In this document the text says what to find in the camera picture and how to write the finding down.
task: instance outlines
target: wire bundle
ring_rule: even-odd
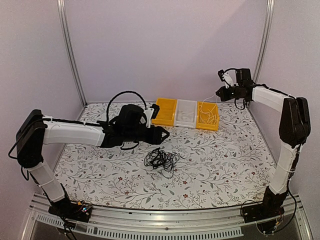
[[[176,163],[180,160],[180,158],[183,159],[183,157],[180,156],[178,153],[167,153],[164,150],[161,150],[160,147],[158,147],[149,152],[147,156],[144,158],[144,166],[152,166],[154,170],[162,166],[164,171],[171,173],[171,176],[165,176],[161,170],[162,175],[166,179],[171,179],[174,176],[174,167],[176,166]]]
[[[199,111],[202,114],[207,115],[206,119],[203,119],[201,114],[200,114],[200,121],[202,124],[209,124],[209,125],[216,125],[218,123],[218,117],[216,114],[213,113],[213,110],[217,107],[217,102],[218,102],[218,96],[216,96],[215,100],[215,106],[212,109],[208,109],[207,111],[203,111],[203,104],[206,100],[211,99],[215,96],[216,94],[206,98],[205,100],[202,101],[201,105],[199,106]]]

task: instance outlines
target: tangled black cable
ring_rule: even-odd
[[[174,167],[176,166],[176,163],[180,160],[180,158],[183,159],[183,157],[178,153],[165,152],[161,150],[160,147],[158,147],[149,152],[144,158],[144,166],[152,166],[154,170],[162,166],[163,170],[171,173],[171,176],[167,177],[162,173],[161,170],[162,176],[164,176],[166,179],[171,179],[174,176]]]

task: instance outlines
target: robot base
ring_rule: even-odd
[[[80,221],[84,223],[89,222],[92,208],[88,209],[86,212],[82,212],[81,210],[77,212],[77,210],[79,210],[79,205],[77,203],[71,203],[70,207],[71,209],[74,209],[74,211],[69,211],[68,214],[63,214],[63,216],[61,216],[61,214],[59,214],[53,206],[49,207],[48,212],[52,215],[56,215],[58,217],[64,217],[66,219],[71,219],[71,220]]]
[[[267,214],[262,214],[263,205],[256,204],[251,206],[244,206],[241,209],[241,215],[243,216],[245,223],[251,223],[260,221],[263,219],[273,218],[285,213],[284,208],[281,206],[278,209],[270,209]]]

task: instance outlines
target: black cable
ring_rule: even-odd
[[[240,108],[240,107],[237,106],[237,99],[236,98],[234,99],[234,105],[239,110],[245,110],[245,108],[246,108],[246,102],[245,102],[244,99],[243,99],[243,108]]]
[[[29,181],[29,171],[27,170],[26,175],[25,175],[23,166],[21,166],[21,173],[22,173],[22,176],[24,177],[24,179]]]
[[[244,201],[244,202],[241,204],[241,207],[240,207],[240,215],[241,215],[241,217],[244,217],[244,216],[242,215],[242,208],[243,208],[243,206],[244,206],[244,204],[245,204],[246,202],[253,202],[253,203],[255,203],[255,204],[260,204],[258,201],[253,201],[253,200],[246,200],[246,201]]]
[[[139,146],[139,142],[136,145],[128,147],[128,148],[124,148],[124,145],[125,145],[125,142],[123,142],[122,146],[120,147],[121,150],[132,150],[132,149],[135,149],[136,147]]]
[[[20,140],[25,136],[25,134],[30,130],[30,128],[37,122],[42,122],[42,121],[49,121],[49,118],[41,118],[38,120],[35,120],[33,122],[31,122],[24,130],[23,132],[20,133],[20,137],[16,140],[16,142],[14,143],[14,145],[11,147],[10,151],[8,152],[8,156],[11,159],[15,159],[17,160],[18,158],[16,156],[11,156],[12,151],[15,149],[15,147],[18,145],[18,143],[20,142]]]
[[[226,72],[228,72],[228,71],[230,71],[230,70],[238,70],[237,68],[233,68],[233,67],[231,67],[231,68],[228,68],[227,70],[225,70],[224,72],[226,73]]]
[[[99,123],[92,123],[92,122],[84,122],[84,121],[76,121],[76,120],[66,120],[66,119],[59,119],[59,118],[52,118],[49,121],[59,122],[59,123],[67,123],[67,124],[81,124],[86,126],[93,126],[93,127],[101,127]]]
[[[117,98],[119,97],[120,95],[122,94],[135,94],[137,95],[143,102],[144,104],[144,107],[145,109],[147,110],[147,104],[146,104],[146,101],[144,100],[144,98],[139,94],[137,93],[136,91],[122,91],[122,92],[119,92],[117,95],[115,95],[111,100],[110,102],[108,103],[107,107],[106,107],[106,122],[109,123],[109,108],[110,108],[110,105],[111,103]]]
[[[72,237],[73,237],[73,240],[77,240],[75,234],[71,231],[71,228],[64,222],[63,224],[63,227],[64,227],[64,233],[65,233],[65,236],[69,239],[69,240],[72,240],[71,237],[68,236],[68,233],[67,233],[67,229],[66,227],[68,228],[69,232],[71,233]]]
[[[154,170],[162,166],[163,170],[171,173],[171,176],[167,177],[161,172],[162,176],[164,176],[166,179],[171,179],[174,176],[174,167],[180,158],[184,159],[176,152],[167,153],[158,147],[149,152],[144,158],[144,166],[152,166]]]
[[[285,227],[287,227],[287,226],[292,222],[292,220],[295,218],[295,215],[296,215],[296,211],[297,211],[297,200],[296,200],[296,198],[292,195],[292,193],[291,193],[291,191],[290,191],[289,182],[290,182],[290,181],[288,180],[288,182],[287,182],[287,184],[286,184],[286,187],[288,188],[288,192],[289,192],[290,196],[291,196],[292,199],[294,200],[294,211],[293,211],[293,214],[292,214],[290,220],[289,220],[281,229],[278,229],[278,230],[274,231],[274,232],[273,232],[274,234],[282,231]]]
[[[270,230],[266,231],[265,233],[263,232],[264,235],[273,235],[273,234],[275,234],[275,233],[278,233],[278,232],[282,231],[282,230],[285,229],[285,228],[292,222],[292,220],[295,218],[296,211],[297,211],[297,200],[296,200],[296,198],[292,195],[292,193],[291,193],[291,191],[290,191],[289,182],[290,182],[290,181],[288,180],[288,182],[287,182],[287,184],[286,184],[286,187],[287,187],[287,189],[288,189],[288,192],[289,192],[290,196],[291,196],[292,199],[294,200],[294,211],[293,211],[293,214],[292,214],[290,220],[289,220],[282,228],[273,231],[273,230],[275,229],[275,227],[272,227]]]

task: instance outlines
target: yellow tray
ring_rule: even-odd
[[[218,131],[219,120],[218,105],[216,103],[198,101],[195,125],[197,129]]]
[[[175,112],[177,107],[177,99],[158,98],[156,104],[160,107],[153,124],[173,126],[175,122]]]

